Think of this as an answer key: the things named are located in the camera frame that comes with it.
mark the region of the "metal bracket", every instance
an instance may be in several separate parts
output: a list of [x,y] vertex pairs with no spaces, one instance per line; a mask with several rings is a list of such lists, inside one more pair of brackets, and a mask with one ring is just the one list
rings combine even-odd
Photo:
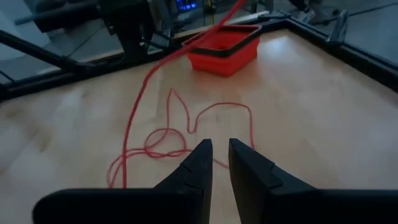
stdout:
[[270,21],[271,19],[287,19],[290,17],[290,14],[285,14],[281,12],[272,12],[269,14],[261,14],[257,18],[263,21]]
[[347,26],[348,26],[348,11],[343,10],[340,12],[336,21],[336,25],[333,28],[333,31],[331,32],[326,42],[331,45],[341,45],[346,37]]

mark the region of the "black bar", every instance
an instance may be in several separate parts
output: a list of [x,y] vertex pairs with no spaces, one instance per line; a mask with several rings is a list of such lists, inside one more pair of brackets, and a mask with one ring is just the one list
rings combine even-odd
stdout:
[[61,57],[57,54],[49,52],[48,50],[45,50],[3,30],[0,30],[0,43],[24,52],[25,54],[40,59],[44,62],[57,66],[58,68],[61,68],[66,72],[78,73],[82,72],[85,69],[84,66],[79,65],[78,62],[70,58]]
[[[257,18],[252,18],[247,21],[240,22],[238,24],[259,24],[262,26],[261,33],[265,34],[267,32],[272,32],[281,29],[288,29],[297,35],[303,37],[307,41],[326,51],[330,55],[344,61],[348,65],[356,68],[365,75],[375,79],[377,82],[391,88],[392,90],[398,92],[398,67],[394,63],[378,57],[370,52],[359,49],[358,47],[352,46],[347,43],[342,43],[341,45],[330,45],[326,43],[327,35],[315,27],[308,24],[303,24],[290,17],[289,14],[278,11],[277,14],[272,14],[269,16],[259,16]],[[197,35],[195,33],[179,37],[174,39],[175,46],[178,47],[183,41]],[[16,47],[21,48],[18,41],[14,43]],[[44,53],[44,56],[52,60],[53,63],[54,55],[51,52],[47,52],[40,47],[28,43],[28,45],[23,45],[22,47],[28,48],[33,52],[33,56]],[[161,58],[167,56],[170,53],[168,50],[162,50],[154,54],[141,53],[137,54],[136,57],[140,57],[140,60],[128,60],[126,59],[126,54],[121,53],[113,55],[110,57],[104,57],[98,60],[90,61],[90,66],[88,64],[76,64],[75,61],[66,61],[58,55],[55,55],[55,62],[60,64],[62,70],[49,72],[37,77],[26,78],[23,80],[18,80],[15,83],[7,83],[5,87],[9,90],[9,94],[6,95],[6,99],[15,98],[18,96],[26,95],[29,93],[34,93],[42,90],[47,90],[49,88],[55,88],[57,86],[66,85],[73,82],[78,82],[80,80],[85,80],[92,77],[97,77],[99,75],[104,75],[106,73],[115,72],[122,69],[127,69],[142,65],[144,63],[153,62],[160,60]],[[74,75],[73,71],[78,71],[79,75]]]

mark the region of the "red cable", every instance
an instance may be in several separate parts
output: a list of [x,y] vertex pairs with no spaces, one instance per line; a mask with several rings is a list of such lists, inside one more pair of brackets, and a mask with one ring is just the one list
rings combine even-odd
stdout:
[[170,54],[169,56],[167,56],[166,58],[163,58],[162,60],[159,61],[159,63],[157,65],[155,65],[150,71],[149,73],[145,76],[144,81],[142,82],[142,86],[141,89],[138,92],[136,101],[134,102],[134,106],[131,110],[129,119],[127,121],[127,126],[126,126],[126,131],[124,133],[124,139],[123,139],[123,148],[122,148],[122,170],[123,170],[123,188],[127,188],[127,142],[129,139],[129,135],[130,135],[130,129],[131,129],[131,125],[132,125],[132,121],[134,119],[134,116],[136,115],[136,111],[138,108],[138,104],[141,101],[142,95],[144,94],[144,91],[146,89],[146,86],[148,85],[148,81],[149,79],[153,76],[153,74],[163,65],[165,65],[167,62],[176,59],[180,56],[182,56],[183,54],[187,53],[188,51],[190,51],[192,48],[194,48],[196,45],[202,43],[205,39],[207,39],[210,35],[214,34],[222,25],[224,25],[224,23],[230,19],[232,17],[232,15],[243,5],[243,3],[245,2],[245,0],[238,0],[238,2],[234,5],[234,7],[232,8],[232,10],[229,11],[228,15],[217,25],[215,25],[213,28],[211,28],[210,30],[208,30],[207,32],[205,32],[205,34],[198,40],[192,42],[190,45],[186,45],[183,48],[175,51],[174,53]]
[[[166,128],[158,128],[156,130],[154,130],[153,132],[151,132],[148,137],[146,137],[145,141],[144,141],[144,147],[142,148],[134,148],[134,149],[129,149],[127,150],[127,158],[132,157],[132,156],[136,156],[139,154],[146,154],[147,156],[154,158],[154,159],[158,159],[158,158],[164,158],[164,157],[178,157],[181,156],[183,153],[186,152],[192,152],[192,149],[188,149],[187,148],[187,141],[184,138],[183,134],[179,131],[176,130],[174,128],[170,128],[170,99],[172,96],[172,93],[174,93],[174,95],[177,97],[177,99],[179,100],[179,102],[181,102],[182,106],[184,107],[185,110],[185,115],[187,116],[187,132],[189,134],[195,134],[197,129],[198,129],[198,121],[199,121],[199,117],[206,111],[212,109],[215,106],[221,106],[221,105],[234,105],[234,106],[241,106],[247,109],[247,111],[249,112],[249,128],[250,128],[250,142],[251,142],[251,147],[254,148],[254,140],[253,140],[253,131],[252,131],[252,127],[253,127],[253,121],[252,121],[252,113],[251,113],[251,109],[246,106],[243,105],[241,103],[232,103],[232,102],[222,102],[222,103],[215,103],[213,105],[208,106],[207,108],[203,109],[202,111],[199,112],[198,116],[195,119],[195,124],[193,127],[193,130],[190,130],[190,113],[188,110],[187,105],[185,104],[185,102],[181,99],[180,95],[174,90],[174,89],[170,89],[169,91],[169,95],[167,96],[167,102],[166,102],[166,116],[167,116],[167,121],[166,121]],[[155,143],[152,144],[148,144],[149,139],[151,138],[151,136],[153,136],[154,134],[163,131],[163,135],[156,140]],[[182,140],[182,149],[176,150],[176,151],[171,151],[168,153],[160,153],[160,152],[153,152],[150,151],[150,149],[152,149],[153,147],[157,146],[158,144],[160,144],[166,137],[166,135],[169,132],[174,132],[177,133],[177,135],[180,137],[180,139]],[[107,172],[107,176],[106,176],[106,180],[108,183],[109,188],[113,188],[114,186],[114,181],[116,180],[116,177],[118,175],[118,172],[120,170],[120,167],[122,166],[122,162],[120,161],[122,158],[122,156],[117,157],[110,165],[108,172]],[[114,171],[114,174],[111,175],[112,170],[114,165],[119,162],[118,166],[116,167],[116,170]],[[224,167],[226,169],[228,169],[228,166],[216,159],[214,159],[214,162],[217,163],[218,165],[220,165],[221,167]]]

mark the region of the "floor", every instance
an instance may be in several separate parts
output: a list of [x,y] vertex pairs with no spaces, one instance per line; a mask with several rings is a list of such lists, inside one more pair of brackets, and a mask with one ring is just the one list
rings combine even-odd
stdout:
[[[398,0],[324,0],[323,6],[327,14],[331,14],[334,8],[347,9],[350,13],[356,14],[388,6],[351,16],[346,41],[398,64],[398,30],[394,28],[394,23],[398,20]],[[257,10],[263,9],[263,6],[259,5]],[[275,0],[274,9],[293,11],[294,7],[287,0]],[[214,22],[218,22],[225,14],[226,10],[215,15]],[[248,14],[247,11],[240,10],[235,17]],[[330,33],[334,23],[332,21],[327,26],[322,24],[316,26]],[[195,19],[185,28],[195,29],[204,24],[211,24],[211,18],[208,17],[206,21],[203,21],[202,17]],[[46,46],[47,50],[75,60],[121,49],[117,37],[109,34],[101,20],[87,22],[73,30],[58,31],[52,34],[51,40]],[[15,80],[34,76],[49,67],[52,66],[28,55],[14,60],[0,61],[0,71]],[[0,76],[0,82],[7,83],[9,80]]]

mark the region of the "cable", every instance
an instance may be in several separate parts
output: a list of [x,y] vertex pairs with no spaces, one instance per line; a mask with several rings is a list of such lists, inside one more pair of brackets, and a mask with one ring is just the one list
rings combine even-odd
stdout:
[[170,54],[169,56],[163,58],[162,60],[159,61],[159,63],[157,65],[155,65],[150,71],[149,73],[144,77],[144,81],[142,82],[142,86],[141,89],[138,92],[137,98],[134,102],[134,106],[131,110],[131,113],[129,115],[128,121],[127,121],[127,126],[126,126],[126,130],[124,133],[124,139],[123,139],[123,148],[122,148],[122,155],[121,155],[121,167],[122,167],[122,180],[123,180],[123,184],[122,187],[125,189],[127,188],[127,156],[128,156],[128,149],[127,149],[127,144],[128,144],[128,140],[129,140],[129,135],[130,135],[130,129],[131,129],[131,125],[132,122],[134,120],[134,116],[136,115],[136,111],[139,105],[139,102],[141,101],[142,95],[145,92],[145,89],[148,85],[149,79],[153,76],[153,74],[163,65],[165,65],[167,62],[179,58],[180,56],[182,56],[183,54],[187,53],[188,51],[190,51],[191,49],[193,49],[196,45],[202,43],[205,39],[207,39],[209,36],[211,36],[212,34],[214,34],[216,31],[218,31],[218,29],[224,25],[224,23],[230,19],[232,17],[232,15],[243,5],[243,3],[245,2],[245,0],[238,0],[238,2],[234,5],[234,7],[229,11],[228,15],[222,19],[220,21],[219,24],[217,24],[216,26],[213,26],[210,30],[208,30],[207,32],[205,32],[205,34],[198,40],[193,41],[190,45],[186,45],[184,47],[182,47],[180,50],[177,50],[175,52],[173,52],[172,54]]
[[[177,99],[179,100],[179,102],[181,102],[182,106],[184,107],[185,110],[185,115],[187,116],[187,133],[188,134],[195,134],[198,130],[198,122],[199,122],[199,118],[200,116],[205,113],[206,111],[216,107],[216,106],[223,106],[223,105],[233,105],[233,106],[240,106],[243,108],[246,108],[247,111],[249,112],[249,129],[250,129],[250,143],[251,143],[251,147],[254,148],[254,140],[253,140],[253,120],[252,120],[252,112],[251,109],[246,106],[243,105],[241,103],[232,103],[232,102],[222,102],[222,103],[215,103],[212,104],[210,106],[208,106],[207,108],[203,109],[202,111],[199,112],[199,114],[197,115],[196,119],[195,119],[195,124],[193,126],[193,129],[190,129],[190,113],[188,110],[187,105],[185,104],[185,102],[182,100],[182,98],[180,97],[180,95],[174,90],[174,89],[170,89],[169,91],[169,95],[167,97],[167,102],[166,102],[166,116],[167,116],[167,122],[166,122],[166,128],[158,128],[156,130],[154,130],[153,132],[151,132],[145,139],[144,141],[144,145],[143,147],[140,148],[134,148],[134,149],[129,149],[127,150],[127,158],[132,157],[132,156],[136,156],[139,154],[145,154],[151,158],[154,159],[158,159],[158,158],[163,158],[163,157],[178,157],[181,156],[182,154],[186,153],[186,152],[192,152],[192,149],[189,149],[187,147],[187,141],[184,138],[183,134],[179,131],[176,130],[174,128],[170,128],[170,99],[172,94],[174,93],[174,95],[177,97]],[[155,143],[149,144],[149,140],[151,139],[151,137],[158,133],[158,132],[163,132],[163,135],[155,141]],[[151,149],[153,149],[154,147],[156,147],[157,145],[159,145],[166,137],[166,135],[168,133],[176,133],[180,139],[182,140],[182,148],[176,151],[171,151],[168,153],[160,153],[160,152],[154,152],[151,151]],[[122,165],[121,162],[122,156],[117,157],[110,165],[108,172],[106,174],[106,181],[108,184],[109,188],[113,188],[114,187],[114,181],[116,180],[116,177],[118,175],[118,172],[120,170],[120,167]],[[226,169],[228,169],[228,165],[220,162],[219,160],[214,159],[213,160],[216,164],[220,165],[221,167],[224,167]]]

